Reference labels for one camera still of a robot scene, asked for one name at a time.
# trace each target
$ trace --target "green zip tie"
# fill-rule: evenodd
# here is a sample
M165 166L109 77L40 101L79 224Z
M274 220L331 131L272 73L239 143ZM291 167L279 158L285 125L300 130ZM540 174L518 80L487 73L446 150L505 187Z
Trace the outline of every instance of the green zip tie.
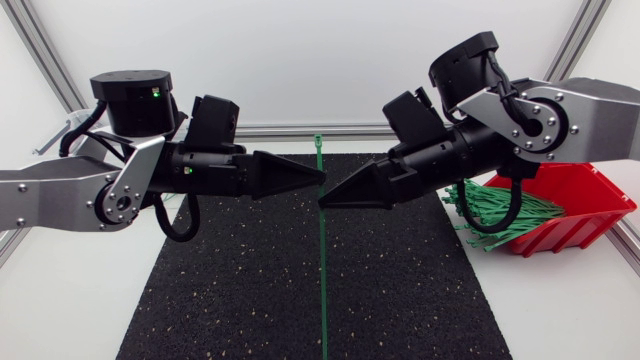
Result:
M511 191L509 189L480 186L472 180L465 179L467 185L467 204L471 215L479 218L480 223L493 224L496 220L504 218L509 209ZM445 204L454 204L456 212L462 216L460 197L457 187L445 189L449 196L442 198ZM506 230L495 234L485 234L471 227L469 224L455 226L456 230L469 229L477 238L467 239L472 247L483 247L484 251L494 248L533 231L545 221L565 216L564 209L547 200L531 194L522 194L522 207L518 216Z
M322 135L315 135L316 143L316 160L318 164L318 170L323 171L322 168ZM320 185L318 189L318 196L324 196L324 185ZM327 360L329 358L329 341L327 331L327 232L326 232L326 220L324 216L324 209L319 208L320 218L320 289L322 293L322 358Z

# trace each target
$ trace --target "silver metal bracket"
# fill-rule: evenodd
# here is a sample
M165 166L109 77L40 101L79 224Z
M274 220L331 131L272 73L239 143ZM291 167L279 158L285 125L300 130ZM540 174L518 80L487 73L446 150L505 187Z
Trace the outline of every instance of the silver metal bracket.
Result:
M509 139L514 153L527 161L640 160L640 91L574 78L528 88L526 93L528 100L517 101L542 124L542 133L535 137L519 129L495 93L482 90L458 108Z
M138 215L165 142L163 136L127 140L131 141L128 146L134 149L133 154L98 204L108 219L108 226L131 224Z
M527 90L527 94L530 98L530 90ZM458 104L458 109L509 139L516 147L525 152L545 152L547 149L551 149L560 139L561 127L559 126L558 114L552 107L543 103L525 99L516 99L516 101L529 119L540 122L542 132L539 135L527 135L504 110L500 102L500 95L490 92L488 89L465 99Z

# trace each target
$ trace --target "black cone tip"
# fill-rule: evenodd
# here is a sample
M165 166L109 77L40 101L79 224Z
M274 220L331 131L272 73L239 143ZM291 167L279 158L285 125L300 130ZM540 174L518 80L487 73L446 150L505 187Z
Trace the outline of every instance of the black cone tip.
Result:
M331 189L318 203L322 208L391 210L395 201L389 179L380 171L379 163L372 160Z
M254 200L269 195L322 185L324 172L263 151L253 153L250 172L251 197Z

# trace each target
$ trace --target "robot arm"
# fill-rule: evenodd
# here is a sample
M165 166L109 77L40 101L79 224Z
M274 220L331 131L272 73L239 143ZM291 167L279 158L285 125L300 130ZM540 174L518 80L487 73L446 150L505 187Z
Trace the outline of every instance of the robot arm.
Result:
M495 60L497 49L486 32L440 56L429 77L454 125L445 127L423 89L405 92L383 108L400 144L329 191L320 205L391 209L497 170L513 180L515 218L520 181L534 178L542 162L640 160L640 91L583 78L512 83Z
M196 98L184 141L172 141L186 115L175 106L168 72L112 72L91 83L100 101L87 121L63 137L61 158L0 171L0 230L117 231L154 204L163 231L187 241L199 225L196 195L255 200L324 182L318 170L266 152L245 154L244 147L233 144L239 108L229 100ZM89 131L105 110L111 126ZM69 157L79 135L87 136ZM105 146L122 167L104 162ZM187 233L176 233L166 219L160 197L165 192L188 194L192 224Z

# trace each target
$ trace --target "red plastic bin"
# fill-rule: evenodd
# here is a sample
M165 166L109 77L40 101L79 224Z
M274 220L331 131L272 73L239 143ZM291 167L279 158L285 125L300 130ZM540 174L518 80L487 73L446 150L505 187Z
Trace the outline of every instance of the red plastic bin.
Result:
M510 188L511 180L495 176L485 186ZM560 205L566 217L552 219L508 244L516 254L554 253L571 246L587 248L636 204L591 164L542 164L522 190Z

